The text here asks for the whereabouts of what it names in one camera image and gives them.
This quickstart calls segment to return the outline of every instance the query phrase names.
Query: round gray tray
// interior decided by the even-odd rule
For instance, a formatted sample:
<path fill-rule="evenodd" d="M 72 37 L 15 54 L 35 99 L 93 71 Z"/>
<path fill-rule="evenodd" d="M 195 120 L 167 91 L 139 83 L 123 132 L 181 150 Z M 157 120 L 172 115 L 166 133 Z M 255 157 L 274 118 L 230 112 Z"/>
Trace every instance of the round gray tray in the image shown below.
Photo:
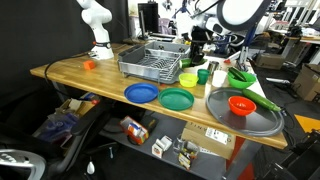
<path fill-rule="evenodd" d="M 256 104 L 255 112 L 238 116 L 230 111 L 228 99 L 231 96 L 243 96 L 241 89 L 219 88 L 207 97 L 207 107 L 219 122 L 251 136 L 273 136 L 282 131 L 284 120 L 280 112 L 270 111 Z"/>

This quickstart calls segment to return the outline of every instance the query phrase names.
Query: shelf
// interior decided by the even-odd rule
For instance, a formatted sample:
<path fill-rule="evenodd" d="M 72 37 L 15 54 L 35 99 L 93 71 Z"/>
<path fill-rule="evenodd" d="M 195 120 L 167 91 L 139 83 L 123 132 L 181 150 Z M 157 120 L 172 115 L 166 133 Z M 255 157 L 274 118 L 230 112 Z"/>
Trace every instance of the shelf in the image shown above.
<path fill-rule="evenodd" d="M 164 135 L 167 135 L 174 140 L 178 134 L 181 134 L 186 124 L 185 121 L 165 116 L 159 113 L 152 114 L 153 117 L 159 119 L 159 123 L 146 142 L 141 145 L 133 145 L 127 140 L 127 136 L 124 133 L 108 133 L 107 131 L 121 131 L 118 125 L 119 119 L 112 119 L 109 124 L 104 127 L 104 130 L 100 132 L 102 136 L 113 139 L 120 144 L 128 146 L 132 149 L 140 151 L 144 154 L 157 158 L 151 153 L 151 147 L 156 139 L 161 139 Z M 178 155 L 173 152 L 172 146 L 163 154 L 162 160 L 168 164 L 171 164 L 180 169 L 184 169 L 178 161 Z M 220 156 L 215 156 L 207 153 L 199 153 L 196 160 L 191 165 L 190 173 L 195 174 L 204 179 L 221 179 L 222 175 L 226 172 L 226 160 Z"/>

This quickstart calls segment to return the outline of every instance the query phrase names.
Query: office chair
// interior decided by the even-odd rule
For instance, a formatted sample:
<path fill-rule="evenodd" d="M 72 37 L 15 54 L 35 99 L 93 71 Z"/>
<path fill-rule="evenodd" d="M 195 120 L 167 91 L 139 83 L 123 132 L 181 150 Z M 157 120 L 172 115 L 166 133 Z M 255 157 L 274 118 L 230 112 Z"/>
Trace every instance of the office chair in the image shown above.
<path fill-rule="evenodd" d="M 23 169 L 19 172 L 24 175 L 25 169 L 30 169 L 29 180 L 56 179 L 73 166 L 86 145 L 110 120 L 112 103 L 101 100 L 78 120 L 71 129 L 73 140 L 66 152 L 60 146 L 0 123 L 0 166 Z"/>
<path fill-rule="evenodd" d="M 281 163 L 268 164 L 269 171 L 257 180 L 320 179 L 320 131 L 313 129 L 308 138 L 296 144 Z"/>

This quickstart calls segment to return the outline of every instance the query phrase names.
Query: green bowl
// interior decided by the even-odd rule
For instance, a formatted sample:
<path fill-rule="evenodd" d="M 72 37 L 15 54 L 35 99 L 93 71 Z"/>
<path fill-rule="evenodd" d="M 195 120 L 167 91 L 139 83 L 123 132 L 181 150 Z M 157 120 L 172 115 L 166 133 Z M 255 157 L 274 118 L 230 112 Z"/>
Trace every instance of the green bowl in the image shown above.
<path fill-rule="evenodd" d="M 250 87 L 254 82 L 256 82 L 256 77 L 247 72 L 241 72 L 244 77 L 246 78 L 247 82 L 239 81 L 234 78 L 231 72 L 228 72 L 228 80 L 231 87 L 238 88 L 238 89 L 245 89 Z"/>

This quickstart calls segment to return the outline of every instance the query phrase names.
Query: wooden tabletop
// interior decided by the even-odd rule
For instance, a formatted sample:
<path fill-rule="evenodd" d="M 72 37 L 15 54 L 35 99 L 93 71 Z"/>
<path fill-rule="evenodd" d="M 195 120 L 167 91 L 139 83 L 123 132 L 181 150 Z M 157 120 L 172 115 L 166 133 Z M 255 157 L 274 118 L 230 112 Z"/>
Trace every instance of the wooden tabletop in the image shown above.
<path fill-rule="evenodd" d="M 128 49 L 130 46 L 113 44 L 114 59 L 95 61 L 96 67 L 92 70 L 85 70 L 83 62 L 92 60 L 89 56 L 78 58 L 70 58 L 54 63 L 47 71 L 47 76 L 50 80 L 68 85 L 74 88 L 82 89 L 84 91 L 93 92 L 101 96 L 112 98 L 128 104 L 133 104 L 151 111 L 162 113 L 168 116 L 179 118 L 181 120 L 199 123 L 221 130 L 227 133 L 232 133 L 255 142 L 265 145 L 283 149 L 287 146 L 287 142 L 282 133 L 270 137 L 253 137 L 236 132 L 227 126 L 218 122 L 206 107 L 206 96 L 215 89 L 211 85 L 210 80 L 206 85 L 197 85 L 194 88 L 184 88 L 178 82 L 171 85 L 159 85 L 156 82 L 136 78 L 133 76 L 124 77 L 119 71 L 117 54 L 123 50 Z M 31 69 L 32 75 L 44 78 L 44 71 L 47 65 Z M 145 104 L 135 104 L 126 99 L 124 96 L 125 89 L 138 82 L 147 82 L 154 84 L 158 87 L 159 91 L 168 87 L 179 87 L 191 92 L 195 101 L 192 107 L 184 111 L 172 111 L 164 108 L 158 100 L 154 100 Z"/>

